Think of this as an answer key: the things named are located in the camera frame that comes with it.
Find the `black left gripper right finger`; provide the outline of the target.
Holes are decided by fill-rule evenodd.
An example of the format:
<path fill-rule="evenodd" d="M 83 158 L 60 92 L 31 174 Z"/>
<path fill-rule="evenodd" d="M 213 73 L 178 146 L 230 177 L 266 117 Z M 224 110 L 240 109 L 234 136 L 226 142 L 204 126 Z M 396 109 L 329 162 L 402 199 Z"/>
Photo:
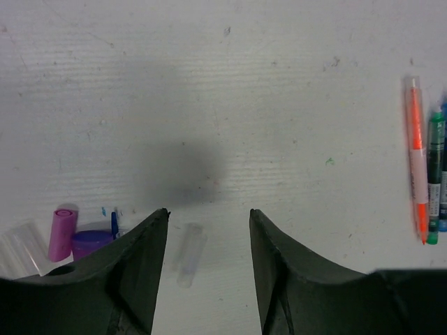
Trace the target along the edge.
<path fill-rule="evenodd" d="M 249 229 L 264 334 L 445 334 L 446 271 L 362 274 L 282 232 L 262 211 Z"/>

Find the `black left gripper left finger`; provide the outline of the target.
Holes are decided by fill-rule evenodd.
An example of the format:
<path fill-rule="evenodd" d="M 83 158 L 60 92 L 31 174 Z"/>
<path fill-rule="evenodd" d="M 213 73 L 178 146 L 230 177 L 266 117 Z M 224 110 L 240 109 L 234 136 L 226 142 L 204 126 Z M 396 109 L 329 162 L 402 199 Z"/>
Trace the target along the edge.
<path fill-rule="evenodd" d="M 45 276 L 1 280 L 2 334 L 150 334 L 168 234 L 167 209 Z"/>

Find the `purple marker cap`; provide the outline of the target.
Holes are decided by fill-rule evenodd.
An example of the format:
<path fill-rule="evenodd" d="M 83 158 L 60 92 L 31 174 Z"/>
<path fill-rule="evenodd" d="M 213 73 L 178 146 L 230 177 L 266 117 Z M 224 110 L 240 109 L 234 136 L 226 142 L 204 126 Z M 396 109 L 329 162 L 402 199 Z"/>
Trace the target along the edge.
<path fill-rule="evenodd" d="M 112 234 L 105 230 L 79 231 L 71 238 L 73 260 L 78 261 L 112 241 Z"/>

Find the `blue ballpoint pen cap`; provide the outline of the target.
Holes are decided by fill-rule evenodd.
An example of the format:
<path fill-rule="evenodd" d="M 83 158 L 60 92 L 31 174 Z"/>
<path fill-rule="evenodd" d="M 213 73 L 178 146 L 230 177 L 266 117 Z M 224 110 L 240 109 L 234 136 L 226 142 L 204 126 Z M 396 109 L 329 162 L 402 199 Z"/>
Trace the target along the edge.
<path fill-rule="evenodd" d="M 112 211 L 111 212 L 110 229 L 111 229 L 112 238 L 113 239 L 118 238 L 118 235 L 119 235 L 119 224 L 118 224 L 118 218 L 117 218 L 117 212 L 116 211 Z"/>

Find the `pink marker cap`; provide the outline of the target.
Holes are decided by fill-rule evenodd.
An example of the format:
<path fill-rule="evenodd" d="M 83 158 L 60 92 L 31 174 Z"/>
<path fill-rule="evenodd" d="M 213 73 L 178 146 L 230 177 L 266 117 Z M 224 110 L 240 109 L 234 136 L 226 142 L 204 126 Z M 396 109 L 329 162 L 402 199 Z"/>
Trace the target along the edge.
<path fill-rule="evenodd" d="M 53 212 L 48 258 L 60 262 L 72 253 L 72 236 L 75 234 L 78 212 L 72 209 L 56 209 Z"/>

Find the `clear teal pen cap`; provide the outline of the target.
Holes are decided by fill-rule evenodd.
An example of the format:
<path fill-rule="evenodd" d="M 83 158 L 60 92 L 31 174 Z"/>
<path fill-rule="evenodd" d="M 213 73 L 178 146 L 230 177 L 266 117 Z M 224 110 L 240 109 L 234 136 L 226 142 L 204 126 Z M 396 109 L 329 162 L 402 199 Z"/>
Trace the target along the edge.
<path fill-rule="evenodd" d="M 173 261 L 173 271 L 177 272 L 177 284 L 190 288 L 196 275 L 207 235 L 203 225 L 188 223 Z"/>

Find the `green gel pen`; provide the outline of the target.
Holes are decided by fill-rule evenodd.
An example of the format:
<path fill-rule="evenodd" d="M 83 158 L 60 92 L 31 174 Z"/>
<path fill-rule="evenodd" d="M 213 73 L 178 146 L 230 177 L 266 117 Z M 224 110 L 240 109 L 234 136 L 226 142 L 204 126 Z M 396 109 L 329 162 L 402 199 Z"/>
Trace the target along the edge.
<path fill-rule="evenodd" d="M 442 166 L 446 119 L 441 107 L 431 111 L 427 136 L 427 180 L 429 191 L 429 226 L 427 243 L 436 245 L 439 233 Z"/>

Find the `blue gel pen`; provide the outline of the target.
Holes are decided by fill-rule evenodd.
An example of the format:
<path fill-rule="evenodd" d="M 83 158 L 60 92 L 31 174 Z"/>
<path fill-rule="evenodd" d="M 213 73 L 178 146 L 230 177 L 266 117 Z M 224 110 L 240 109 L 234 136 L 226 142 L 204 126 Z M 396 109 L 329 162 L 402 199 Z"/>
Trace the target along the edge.
<path fill-rule="evenodd" d="M 447 174 L 447 158 L 446 158 L 446 152 L 447 152 L 447 137 L 446 137 L 447 130 L 444 131 L 444 150 L 443 150 L 443 163 L 442 163 L 442 170 L 441 170 L 441 194 L 440 194 L 440 201 L 439 201 L 439 231 L 445 232 L 446 231 L 446 210 L 447 210 L 447 197 L 446 197 L 446 174 Z"/>

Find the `orange clear pen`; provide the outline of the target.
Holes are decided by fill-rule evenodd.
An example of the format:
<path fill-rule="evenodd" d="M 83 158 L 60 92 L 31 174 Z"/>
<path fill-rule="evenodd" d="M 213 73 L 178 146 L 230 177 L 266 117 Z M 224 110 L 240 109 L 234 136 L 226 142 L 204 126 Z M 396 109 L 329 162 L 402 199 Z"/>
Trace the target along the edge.
<path fill-rule="evenodd" d="M 407 76 L 404 79 L 406 120 L 408 122 L 409 158 L 411 171 L 411 187 L 413 196 L 414 218 L 418 236 L 422 244 L 428 238 L 428 185 L 427 162 L 419 78 Z"/>

